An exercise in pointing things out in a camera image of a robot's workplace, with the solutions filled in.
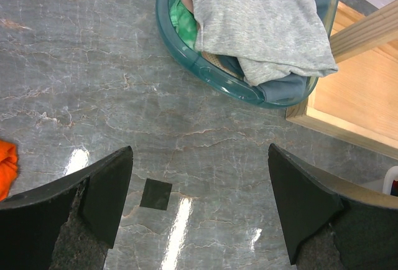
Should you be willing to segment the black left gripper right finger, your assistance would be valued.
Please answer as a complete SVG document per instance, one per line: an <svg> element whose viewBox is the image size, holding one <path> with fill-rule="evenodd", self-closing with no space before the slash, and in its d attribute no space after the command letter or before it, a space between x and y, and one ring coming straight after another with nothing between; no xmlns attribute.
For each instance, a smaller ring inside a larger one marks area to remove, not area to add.
<svg viewBox="0 0 398 270"><path fill-rule="evenodd" d="M275 144L268 166L297 269L397 269L397 197L312 166Z"/></svg>

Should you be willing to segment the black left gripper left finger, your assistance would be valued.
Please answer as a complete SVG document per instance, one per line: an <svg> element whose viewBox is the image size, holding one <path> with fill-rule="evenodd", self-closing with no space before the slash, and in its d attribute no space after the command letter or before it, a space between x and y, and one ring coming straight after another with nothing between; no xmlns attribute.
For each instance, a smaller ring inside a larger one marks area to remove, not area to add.
<svg viewBox="0 0 398 270"><path fill-rule="evenodd" d="M132 174L127 146L1 201L1 269L103 269Z"/></svg>

